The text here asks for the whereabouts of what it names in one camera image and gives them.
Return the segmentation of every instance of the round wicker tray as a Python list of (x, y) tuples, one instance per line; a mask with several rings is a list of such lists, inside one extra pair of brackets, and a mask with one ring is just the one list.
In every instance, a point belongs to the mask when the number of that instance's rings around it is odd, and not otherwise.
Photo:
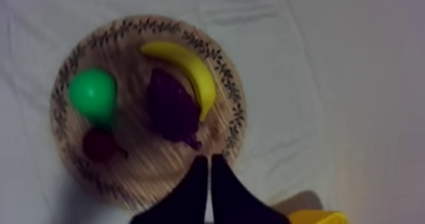
[[(143, 109), (151, 70), (161, 66), (192, 93), (175, 67), (146, 58), (140, 46), (153, 40), (181, 44), (203, 58), (217, 86), (217, 100), (197, 137), (200, 151), (172, 144), (151, 132)], [(87, 159), (81, 147), (89, 122), (70, 105), (68, 86), (79, 71), (98, 67), (118, 86), (114, 135), (129, 156), (106, 165)], [(144, 211), (165, 197), (183, 178), (194, 157), (223, 153), (229, 163), (238, 155), (246, 127), (245, 96), (233, 63), (209, 36), (195, 27), (162, 16), (131, 16), (96, 29), (72, 50), (61, 66), (51, 94), (51, 129), (66, 169), (84, 189), (121, 207)]]

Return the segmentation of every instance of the yellow banana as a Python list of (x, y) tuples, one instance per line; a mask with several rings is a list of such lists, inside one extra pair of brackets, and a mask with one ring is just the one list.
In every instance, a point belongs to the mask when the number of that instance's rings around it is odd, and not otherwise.
[(188, 49), (171, 42), (148, 42), (140, 49), (143, 54), (172, 62), (186, 74), (201, 108), (199, 120), (204, 121), (216, 99), (214, 79), (204, 62)]

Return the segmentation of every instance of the decorative pattern on basket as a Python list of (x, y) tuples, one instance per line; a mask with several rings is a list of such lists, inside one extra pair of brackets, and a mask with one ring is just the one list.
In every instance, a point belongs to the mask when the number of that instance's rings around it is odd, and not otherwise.
[(71, 150), (71, 144), (67, 141), (68, 136), (66, 133), (66, 107), (69, 106), (65, 96), (68, 91), (70, 79), (76, 74), (79, 68), (78, 61), (84, 57), (87, 51), (108, 45), (110, 42), (116, 42), (118, 39), (122, 39), (128, 33), (138, 33), (149, 31), (152, 34), (169, 33), (171, 35), (180, 34), (181, 39), (186, 42), (187, 47), (195, 49), (199, 55), (204, 59), (209, 58), (215, 62), (213, 67), (221, 77), (221, 81), (226, 89), (228, 98), (233, 102), (233, 118), (230, 120), (230, 126), (228, 128), (226, 136), (226, 145), (223, 149), (225, 157), (230, 155), (230, 151), (235, 149), (239, 141), (240, 129), (244, 125), (246, 119), (246, 111), (242, 106), (242, 92), (234, 81), (235, 77), (232, 74), (232, 70), (228, 67), (220, 49), (213, 49), (210, 43), (195, 35), (193, 32), (188, 32), (181, 27), (181, 22), (173, 21), (167, 18), (163, 20), (158, 17), (142, 18), (134, 20), (133, 18), (127, 18), (121, 21), (119, 26), (110, 27), (102, 34), (93, 33), (86, 41), (79, 43), (79, 45), (72, 50), (71, 54), (66, 58), (63, 66), (61, 67), (56, 86), (53, 88), (51, 93), (51, 107), (52, 107), (52, 121), (56, 123), (56, 126), (52, 126), (54, 135), (59, 142), (65, 142), (60, 152), (66, 154), (72, 163), (77, 167), (77, 170), (82, 179), (95, 185), (96, 189), (101, 193), (110, 193), (117, 200), (123, 199), (130, 208), (138, 209), (143, 211), (149, 207), (149, 204), (145, 204), (135, 199), (119, 184), (107, 184), (99, 178), (99, 174), (90, 169), (90, 164), (77, 157)]

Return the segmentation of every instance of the white bedsheet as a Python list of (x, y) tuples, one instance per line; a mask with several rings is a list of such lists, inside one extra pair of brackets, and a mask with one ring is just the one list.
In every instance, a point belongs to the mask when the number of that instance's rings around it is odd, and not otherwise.
[(274, 204), (313, 190), (325, 208), (337, 209), (321, 102), (285, 0), (0, 0), (0, 223), (129, 221), (130, 213), (88, 196), (67, 174), (48, 111), (72, 47), (134, 14), (192, 23), (236, 64), (248, 128), (234, 171), (253, 194)]

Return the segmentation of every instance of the plastic fruit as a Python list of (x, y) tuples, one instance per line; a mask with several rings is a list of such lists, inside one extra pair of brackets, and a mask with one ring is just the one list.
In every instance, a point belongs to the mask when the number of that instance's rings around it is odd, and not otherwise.
[(214, 79), (204, 62), (196, 54), (171, 42), (148, 42), (141, 50), (145, 55), (172, 62), (186, 74), (201, 108), (199, 120), (204, 121), (216, 99)]
[(91, 122), (110, 125), (116, 104), (116, 84), (104, 70), (89, 69), (75, 75), (70, 84), (72, 105)]
[(112, 133), (101, 128), (91, 128), (83, 138), (83, 152), (97, 163), (108, 162), (118, 151)]

